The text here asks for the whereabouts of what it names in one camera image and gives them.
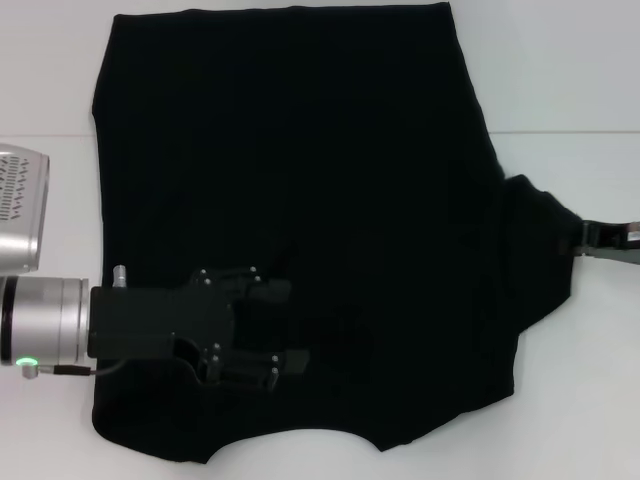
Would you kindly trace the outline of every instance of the white surface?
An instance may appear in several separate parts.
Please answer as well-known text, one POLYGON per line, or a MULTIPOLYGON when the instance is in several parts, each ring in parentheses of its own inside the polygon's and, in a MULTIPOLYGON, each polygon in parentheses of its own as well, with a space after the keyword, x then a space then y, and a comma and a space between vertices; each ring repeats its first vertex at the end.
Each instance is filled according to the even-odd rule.
MULTIPOLYGON (((490 129, 640 128, 635 94, 640 69, 634 63, 640 31, 632 29, 640 4, 453 3, 490 129)), ((252 5, 267 2, 0 2, 0 142, 46 152, 52 160, 39 274, 84 276, 94 285, 99 279, 98 174, 89 108, 111 16, 252 5)), ((640 218, 640 135, 492 138, 507 172, 528 174, 580 215, 640 218)), ((640 267, 579 260, 573 297, 521 339, 516 395, 385 454, 357 437, 305 431, 236 443, 206 466, 173 464, 99 437, 90 421, 90 381, 27 382, 18 371, 0 368, 2 475, 27 480, 640 478, 639 291, 640 267)))

